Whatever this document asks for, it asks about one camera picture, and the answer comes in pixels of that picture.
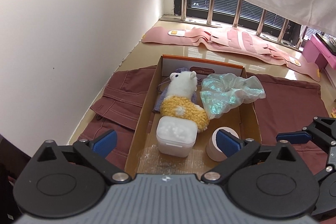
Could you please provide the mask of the black flat box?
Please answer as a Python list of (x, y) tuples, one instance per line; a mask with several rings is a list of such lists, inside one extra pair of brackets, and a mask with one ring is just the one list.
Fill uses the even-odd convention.
[(320, 34), (316, 33), (315, 36), (318, 38), (318, 40), (329, 50), (330, 53), (335, 55), (336, 53), (336, 48), (335, 44), (333, 44), (329, 39), (325, 39), (322, 37)]

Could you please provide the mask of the white translucent cotton box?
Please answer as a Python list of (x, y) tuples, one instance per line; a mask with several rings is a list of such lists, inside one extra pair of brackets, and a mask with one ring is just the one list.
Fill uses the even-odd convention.
[(197, 124), (188, 119), (164, 116), (161, 117), (156, 138), (160, 153), (188, 157), (197, 139)]

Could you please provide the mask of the iridescent organza scrunchie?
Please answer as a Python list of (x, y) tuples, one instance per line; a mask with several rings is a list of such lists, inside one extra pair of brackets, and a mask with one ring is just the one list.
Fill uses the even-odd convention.
[(244, 78), (233, 73), (208, 75), (202, 80), (199, 94), (210, 120), (220, 118), (244, 103), (266, 98), (256, 76)]

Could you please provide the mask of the pink round cosmetic jar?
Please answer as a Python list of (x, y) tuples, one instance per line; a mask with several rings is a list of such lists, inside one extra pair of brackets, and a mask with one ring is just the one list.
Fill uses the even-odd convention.
[(223, 161), (241, 149), (235, 130), (229, 127), (217, 128), (206, 146), (206, 153), (213, 161)]

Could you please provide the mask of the orange cardboard box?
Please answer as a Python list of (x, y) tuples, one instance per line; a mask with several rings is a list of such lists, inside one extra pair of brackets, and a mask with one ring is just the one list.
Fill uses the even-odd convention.
[(127, 157), (125, 171), (145, 174), (194, 173), (199, 177), (217, 165), (206, 153), (220, 127), (234, 130), (240, 140), (261, 142), (251, 101), (226, 106), (212, 115), (215, 93), (198, 84), (213, 76), (231, 76), (247, 83), (244, 67), (204, 59), (162, 56), (158, 62)]

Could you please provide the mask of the maroon denim garment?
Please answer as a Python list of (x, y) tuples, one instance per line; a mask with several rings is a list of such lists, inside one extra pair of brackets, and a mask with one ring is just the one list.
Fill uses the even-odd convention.
[(206, 147), (219, 127), (232, 128), (241, 138), (257, 137), (264, 145), (274, 145), (277, 134), (298, 131), (315, 116), (328, 115), (318, 84), (270, 75), (258, 75), (258, 79), (266, 97), (210, 121), (208, 129), (197, 136), (185, 158), (165, 155), (158, 150), (155, 132), (160, 115), (155, 103), (163, 78), (161, 67), (156, 65), (116, 72), (102, 97), (91, 106), (94, 117), (80, 137), (92, 140), (108, 130), (116, 131), (117, 145), (107, 160), (130, 174), (201, 175), (216, 166), (208, 157)]

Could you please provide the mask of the metal window railing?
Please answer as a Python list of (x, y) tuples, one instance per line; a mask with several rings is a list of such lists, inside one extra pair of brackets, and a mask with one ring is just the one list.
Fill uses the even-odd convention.
[(246, 28), (270, 42), (303, 50), (300, 24), (245, 0), (173, 0), (173, 15), (205, 26)]

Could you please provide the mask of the pink gift box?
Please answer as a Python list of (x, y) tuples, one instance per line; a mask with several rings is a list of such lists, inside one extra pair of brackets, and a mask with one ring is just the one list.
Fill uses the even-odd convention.
[(327, 42), (319, 34), (310, 37), (302, 54), (307, 62), (316, 63), (320, 71), (327, 65), (335, 70), (335, 46), (332, 46), (331, 42)]

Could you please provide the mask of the yellow white alpaca plush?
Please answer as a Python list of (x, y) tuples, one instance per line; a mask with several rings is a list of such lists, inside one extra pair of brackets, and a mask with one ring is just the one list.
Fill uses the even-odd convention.
[(195, 71), (171, 73), (160, 113), (162, 116), (193, 121), (197, 124), (198, 132), (204, 132), (208, 128), (210, 120), (205, 109), (192, 101), (193, 95), (197, 92), (197, 84), (198, 79)]

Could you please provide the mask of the pink waist support belt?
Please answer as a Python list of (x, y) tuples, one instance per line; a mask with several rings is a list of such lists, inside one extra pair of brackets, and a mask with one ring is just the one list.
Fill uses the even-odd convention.
[(286, 66), (317, 82), (321, 78), (316, 63), (306, 61), (305, 57), (293, 57), (271, 42), (241, 28), (226, 27), (209, 31), (198, 27), (190, 30), (153, 27), (144, 34), (142, 42), (194, 47), (204, 45), (209, 51), (245, 55), (270, 65)]

